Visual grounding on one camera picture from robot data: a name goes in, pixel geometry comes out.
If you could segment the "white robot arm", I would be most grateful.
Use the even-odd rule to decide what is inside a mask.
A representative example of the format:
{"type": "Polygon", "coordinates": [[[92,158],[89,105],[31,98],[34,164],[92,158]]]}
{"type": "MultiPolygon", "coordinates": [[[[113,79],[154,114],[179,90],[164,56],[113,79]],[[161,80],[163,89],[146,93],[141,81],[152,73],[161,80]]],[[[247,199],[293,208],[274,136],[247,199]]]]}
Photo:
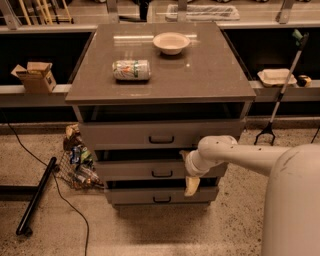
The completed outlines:
{"type": "Polygon", "coordinates": [[[240,145],[231,136],[206,136],[180,152],[185,195],[195,194],[213,167],[232,163],[268,177],[261,256],[320,256],[320,145],[240,145]]]}

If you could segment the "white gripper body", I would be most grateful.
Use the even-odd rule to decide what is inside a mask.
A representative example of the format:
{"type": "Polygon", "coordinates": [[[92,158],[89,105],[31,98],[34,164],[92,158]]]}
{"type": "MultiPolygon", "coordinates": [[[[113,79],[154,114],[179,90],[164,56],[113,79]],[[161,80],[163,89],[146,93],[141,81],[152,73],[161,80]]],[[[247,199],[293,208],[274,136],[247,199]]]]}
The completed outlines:
{"type": "Polygon", "coordinates": [[[185,157],[185,168],[191,177],[202,177],[209,172],[213,164],[202,158],[197,150],[190,151],[185,157]]]}

